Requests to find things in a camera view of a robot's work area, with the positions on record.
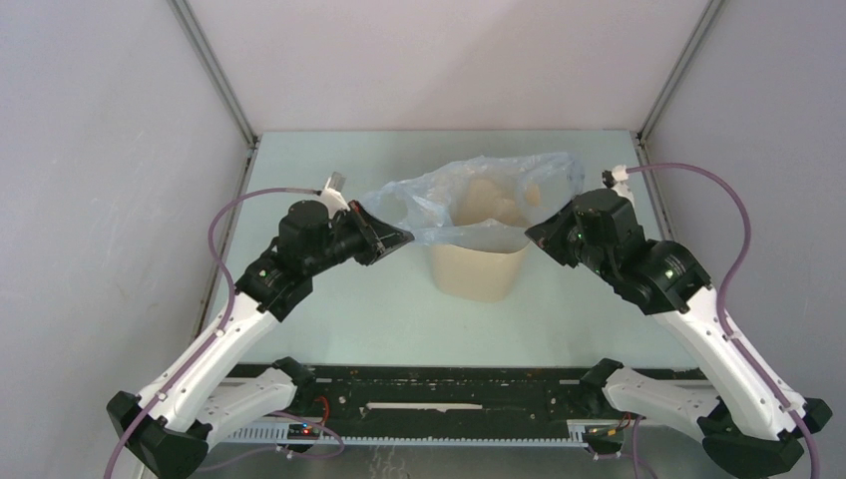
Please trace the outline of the left aluminium frame post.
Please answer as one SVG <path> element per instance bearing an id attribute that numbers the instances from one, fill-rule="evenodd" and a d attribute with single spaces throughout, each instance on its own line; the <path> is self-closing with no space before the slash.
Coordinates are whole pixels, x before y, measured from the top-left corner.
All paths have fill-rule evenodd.
<path id="1" fill-rule="evenodd" d="M 245 109 L 215 54 L 194 8 L 186 0 L 168 0 L 167 3 L 184 30 L 189 43 L 209 77 L 212 87 L 233 119 L 240 135 L 250 148 L 254 148 L 259 142 L 259 135 L 247 118 Z"/>

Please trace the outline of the cream plastic trash bin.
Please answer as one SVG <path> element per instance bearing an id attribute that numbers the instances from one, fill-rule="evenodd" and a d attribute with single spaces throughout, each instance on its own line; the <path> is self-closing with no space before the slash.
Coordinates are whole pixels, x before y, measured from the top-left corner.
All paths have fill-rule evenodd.
<path id="1" fill-rule="evenodd" d="M 430 247 L 432 274 L 444 293 L 480 302 L 504 299 L 513 289 L 528 247 L 530 225 L 512 189 L 491 179 L 469 181 L 451 213 L 462 234 Z"/>

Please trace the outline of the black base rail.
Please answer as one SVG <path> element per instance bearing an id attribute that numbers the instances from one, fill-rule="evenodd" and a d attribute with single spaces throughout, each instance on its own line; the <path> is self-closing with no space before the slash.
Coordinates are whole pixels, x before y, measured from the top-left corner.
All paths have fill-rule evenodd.
<path id="1" fill-rule="evenodd" d="M 288 412 L 348 442 L 562 444 L 576 425 L 631 425 L 580 380 L 584 367 L 311 365 Z"/>

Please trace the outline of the aluminium frame post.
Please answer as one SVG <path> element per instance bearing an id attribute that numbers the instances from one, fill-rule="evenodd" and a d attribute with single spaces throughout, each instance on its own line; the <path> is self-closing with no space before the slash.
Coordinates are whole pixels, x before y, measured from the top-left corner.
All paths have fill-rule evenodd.
<path id="1" fill-rule="evenodd" d="M 259 135 L 247 118 L 245 109 L 215 54 L 194 8 L 186 0 L 168 0 L 167 3 L 184 30 L 189 43 L 209 77 L 212 87 L 233 119 L 240 135 L 250 148 L 254 148 L 259 142 Z"/>
<path id="2" fill-rule="evenodd" d="M 692 67 L 699 51 L 704 46 L 710 32 L 718 22 L 719 16 L 726 6 L 727 0 L 709 0 L 699 15 L 693 30 L 685 41 L 675 63 L 661 86 L 656 98 L 652 102 L 648 113 L 637 131 L 636 137 L 642 145 L 646 145 L 658 126 L 666 108 L 670 104 L 684 77 Z"/>

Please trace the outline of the small electronics board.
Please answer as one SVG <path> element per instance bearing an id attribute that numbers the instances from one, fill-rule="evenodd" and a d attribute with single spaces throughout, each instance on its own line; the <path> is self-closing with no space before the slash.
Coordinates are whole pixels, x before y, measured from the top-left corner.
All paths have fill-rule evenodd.
<path id="1" fill-rule="evenodd" d="M 294 440 L 319 440 L 322 437 L 321 430 L 305 423 L 290 423 L 287 426 L 285 438 Z"/>

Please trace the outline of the translucent blue trash bag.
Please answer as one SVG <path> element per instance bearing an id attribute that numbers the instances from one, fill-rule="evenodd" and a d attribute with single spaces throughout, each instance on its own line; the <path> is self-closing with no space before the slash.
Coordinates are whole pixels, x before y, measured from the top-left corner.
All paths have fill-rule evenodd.
<path id="1" fill-rule="evenodd" d="M 527 228 L 549 219 L 583 191 L 585 169 L 566 152 L 478 157 L 394 181 L 360 202 L 378 219 L 426 246 L 511 253 Z"/>

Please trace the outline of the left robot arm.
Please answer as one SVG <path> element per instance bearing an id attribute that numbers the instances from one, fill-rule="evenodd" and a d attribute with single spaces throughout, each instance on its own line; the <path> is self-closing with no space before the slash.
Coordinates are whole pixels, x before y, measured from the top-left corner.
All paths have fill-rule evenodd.
<path id="1" fill-rule="evenodd" d="M 349 259 L 372 265 L 413 240 L 357 201 L 335 211 L 322 201 L 293 204 L 271 245 L 234 283 L 217 319 L 139 393 L 120 391 L 109 401 L 124 448 L 159 478 L 188 478 L 212 448 L 253 420 L 310 411 L 315 378 L 290 357 L 222 394 L 215 390 L 312 293 L 315 276 Z"/>

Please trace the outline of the right aluminium frame post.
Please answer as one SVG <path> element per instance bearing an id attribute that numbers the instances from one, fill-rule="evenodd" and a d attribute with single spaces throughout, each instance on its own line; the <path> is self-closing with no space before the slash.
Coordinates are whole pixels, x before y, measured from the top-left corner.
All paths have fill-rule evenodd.
<path id="1" fill-rule="evenodd" d="M 693 30 L 685 41 L 675 63 L 661 86 L 656 98 L 652 102 L 648 113 L 637 131 L 636 137 L 642 145 L 646 145 L 658 126 L 666 108 L 670 104 L 684 77 L 692 67 L 699 51 L 704 46 L 710 32 L 718 22 L 719 16 L 726 6 L 727 0 L 709 0 L 699 15 Z"/>

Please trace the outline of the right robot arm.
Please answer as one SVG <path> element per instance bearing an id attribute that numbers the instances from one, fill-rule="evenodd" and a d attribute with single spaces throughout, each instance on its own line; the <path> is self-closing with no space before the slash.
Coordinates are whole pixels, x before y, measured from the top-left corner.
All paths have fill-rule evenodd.
<path id="1" fill-rule="evenodd" d="M 603 359 L 581 380 L 584 410 L 633 413 L 698 442 L 736 478 L 790 471 L 800 440 L 830 420 L 830 407 L 789 387 L 734 321 L 717 313 L 717 292 L 691 252 L 648 239 L 631 200 L 608 189 L 572 198 L 527 238 L 559 264 L 584 266 L 623 301 L 669 331 L 694 359 L 709 388 L 691 390 Z"/>

